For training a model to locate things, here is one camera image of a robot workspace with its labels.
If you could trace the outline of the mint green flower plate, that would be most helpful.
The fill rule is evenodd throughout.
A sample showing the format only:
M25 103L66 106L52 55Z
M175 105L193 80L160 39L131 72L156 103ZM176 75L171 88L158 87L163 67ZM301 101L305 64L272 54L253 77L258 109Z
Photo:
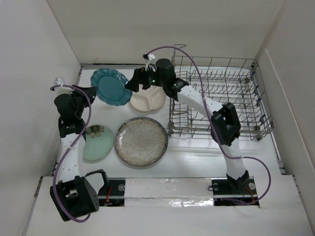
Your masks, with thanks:
M86 129L86 142L83 149L83 159L96 161L104 158L112 149L114 136L104 125L91 125Z

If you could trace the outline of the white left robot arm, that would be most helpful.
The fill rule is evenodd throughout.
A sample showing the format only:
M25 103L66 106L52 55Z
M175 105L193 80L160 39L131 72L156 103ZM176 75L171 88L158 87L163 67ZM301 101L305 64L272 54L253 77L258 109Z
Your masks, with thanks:
M110 192L104 170L83 173L83 149L88 120L82 119L85 108L91 109L97 88L59 85L61 93L54 104L60 115L58 129L61 153L53 173L50 196L64 222L84 223L99 210L99 195Z

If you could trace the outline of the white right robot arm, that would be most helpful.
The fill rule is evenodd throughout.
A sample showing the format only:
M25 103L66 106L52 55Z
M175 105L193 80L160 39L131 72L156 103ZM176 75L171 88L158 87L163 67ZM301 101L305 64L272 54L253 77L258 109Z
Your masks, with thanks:
M249 179L239 146L240 122L232 103L222 104L205 96L187 81L176 76L173 64L168 59L159 59L153 68L141 67L134 70L132 79L125 88L133 92L147 90L151 86L161 87L173 100L183 103L208 118L211 136L220 146L226 163L227 187L239 193Z

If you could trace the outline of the speckled brown round plate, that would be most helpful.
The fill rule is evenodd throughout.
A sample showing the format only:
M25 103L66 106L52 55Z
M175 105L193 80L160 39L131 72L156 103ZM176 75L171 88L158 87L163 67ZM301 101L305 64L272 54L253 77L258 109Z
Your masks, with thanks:
M148 167L157 163L168 148L168 134L157 120L135 117L127 120L115 135L118 157L133 167Z

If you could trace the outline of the cream divided plate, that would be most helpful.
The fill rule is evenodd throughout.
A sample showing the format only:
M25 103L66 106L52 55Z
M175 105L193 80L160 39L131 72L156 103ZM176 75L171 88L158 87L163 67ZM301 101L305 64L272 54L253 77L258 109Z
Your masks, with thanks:
M138 111L149 112L160 108L165 100L166 94L162 87L150 86L148 89L142 89L142 85L139 85L139 91L132 93L130 103Z

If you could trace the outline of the teal scalloped plate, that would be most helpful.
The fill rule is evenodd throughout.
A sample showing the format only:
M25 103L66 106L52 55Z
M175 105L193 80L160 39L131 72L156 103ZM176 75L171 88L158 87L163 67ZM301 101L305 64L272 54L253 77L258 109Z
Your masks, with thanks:
M130 102L132 91L125 88L128 78L115 69L101 68L91 76L91 86L97 87L98 99L110 106L124 106Z

